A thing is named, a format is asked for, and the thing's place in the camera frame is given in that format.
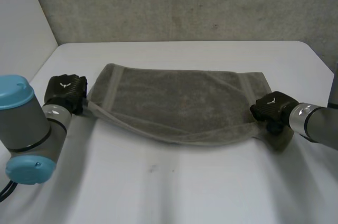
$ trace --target white wall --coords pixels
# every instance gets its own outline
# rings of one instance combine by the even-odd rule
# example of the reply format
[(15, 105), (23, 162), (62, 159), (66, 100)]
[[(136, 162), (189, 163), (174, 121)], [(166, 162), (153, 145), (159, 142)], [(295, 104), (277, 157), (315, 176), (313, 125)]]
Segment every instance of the white wall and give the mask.
[(0, 74), (31, 80), (57, 46), (38, 0), (0, 0)]

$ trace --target gray towel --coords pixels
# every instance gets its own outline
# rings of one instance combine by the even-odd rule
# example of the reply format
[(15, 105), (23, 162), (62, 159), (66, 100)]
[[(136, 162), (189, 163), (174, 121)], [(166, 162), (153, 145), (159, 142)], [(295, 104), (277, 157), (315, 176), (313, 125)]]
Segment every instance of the gray towel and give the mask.
[(251, 137), (281, 152), (293, 132), (278, 136), (250, 106), (270, 93), (261, 72), (149, 70), (105, 66), (88, 94), (99, 118), (167, 143), (217, 146)]

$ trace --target white table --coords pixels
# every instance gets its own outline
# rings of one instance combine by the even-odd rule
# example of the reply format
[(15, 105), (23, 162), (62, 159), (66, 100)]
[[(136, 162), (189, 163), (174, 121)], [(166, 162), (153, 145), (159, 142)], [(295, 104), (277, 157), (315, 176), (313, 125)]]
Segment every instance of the white table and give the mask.
[[(262, 71), (272, 90), (325, 106), (333, 74), (300, 42), (64, 44), (31, 82), (86, 76), (107, 63), (149, 69)], [(0, 148), (0, 188), (9, 154)], [(52, 179), (19, 185), (0, 223), (337, 223), (338, 152), (299, 135), (281, 155), (254, 139), (170, 146), (75, 117)]]

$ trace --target light blue joint cap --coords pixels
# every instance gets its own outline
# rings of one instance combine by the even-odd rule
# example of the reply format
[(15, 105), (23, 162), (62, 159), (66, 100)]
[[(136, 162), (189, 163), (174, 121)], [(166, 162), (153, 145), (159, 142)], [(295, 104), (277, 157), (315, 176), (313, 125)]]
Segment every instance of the light blue joint cap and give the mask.
[(37, 155), (21, 155), (7, 162), (6, 174), (13, 182), (36, 184), (46, 182), (53, 174), (56, 163)]
[(19, 107), (32, 100), (33, 97), (34, 90), (24, 77), (0, 76), (0, 110)]

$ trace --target gray wall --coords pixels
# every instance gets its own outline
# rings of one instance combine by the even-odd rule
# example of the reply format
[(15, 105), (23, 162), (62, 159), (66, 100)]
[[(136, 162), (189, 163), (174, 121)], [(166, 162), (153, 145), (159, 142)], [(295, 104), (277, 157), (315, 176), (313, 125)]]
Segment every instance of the gray wall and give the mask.
[(39, 1), (59, 44), (299, 40), (338, 60), (338, 0)]

